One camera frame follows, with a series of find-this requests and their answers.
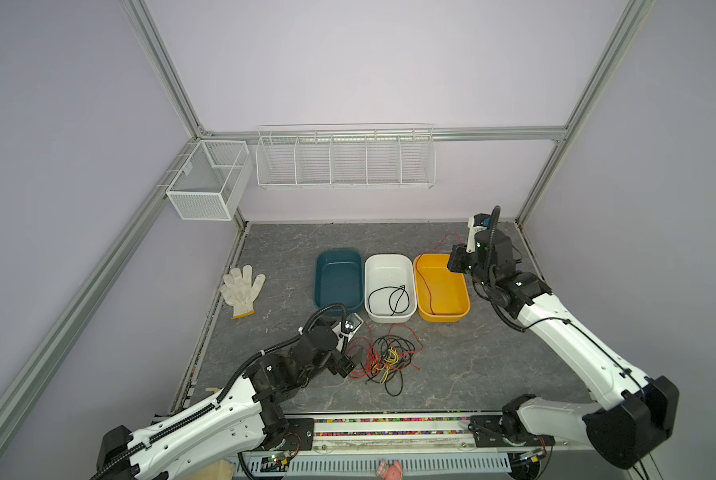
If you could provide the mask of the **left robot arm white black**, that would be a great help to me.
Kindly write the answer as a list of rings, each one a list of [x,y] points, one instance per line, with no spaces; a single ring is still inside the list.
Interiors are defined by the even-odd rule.
[[[363,324],[340,303],[316,311],[293,338],[255,352],[219,392],[148,427],[108,431],[95,478],[179,479],[228,456],[281,446],[289,427],[282,403],[323,371],[347,377],[355,368],[347,347]]]

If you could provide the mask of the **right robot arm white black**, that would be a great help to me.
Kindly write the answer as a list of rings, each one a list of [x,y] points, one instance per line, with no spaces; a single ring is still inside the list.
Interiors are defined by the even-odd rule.
[[[577,319],[536,274],[521,271],[511,238],[494,215],[479,214],[448,268],[469,275],[475,292],[512,330],[543,340],[583,381],[588,403],[521,395],[502,409],[500,434],[518,446],[553,436],[592,447],[611,465],[643,471],[643,461],[674,431],[680,392],[627,361]]]

